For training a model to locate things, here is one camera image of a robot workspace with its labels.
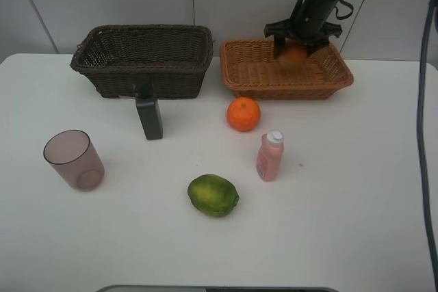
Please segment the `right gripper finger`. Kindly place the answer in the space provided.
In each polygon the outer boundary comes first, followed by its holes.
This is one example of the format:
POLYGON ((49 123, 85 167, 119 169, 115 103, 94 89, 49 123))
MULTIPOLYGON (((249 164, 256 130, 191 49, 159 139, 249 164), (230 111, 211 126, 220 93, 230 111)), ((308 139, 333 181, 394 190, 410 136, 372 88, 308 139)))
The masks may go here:
POLYGON ((312 56, 319 50, 327 47, 330 44, 329 39, 319 39, 307 43, 307 57, 312 56))
POLYGON ((273 48, 274 58, 279 58, 284 50, 285 50, 285 38, 280 36, 274 36, 274 48, 273 48))

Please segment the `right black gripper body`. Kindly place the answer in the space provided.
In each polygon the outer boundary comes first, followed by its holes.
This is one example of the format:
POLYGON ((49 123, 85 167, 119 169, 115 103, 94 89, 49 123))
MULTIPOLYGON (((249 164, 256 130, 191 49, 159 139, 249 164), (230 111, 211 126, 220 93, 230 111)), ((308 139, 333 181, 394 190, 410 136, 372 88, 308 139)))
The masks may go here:
POLYGON ((296 0, 291 16, 265 25, 264 36, 288 38, 308 45, 326 42, 331 36, 338 38, 342 34, 341 25, 327 21, 338 1, 296 0))

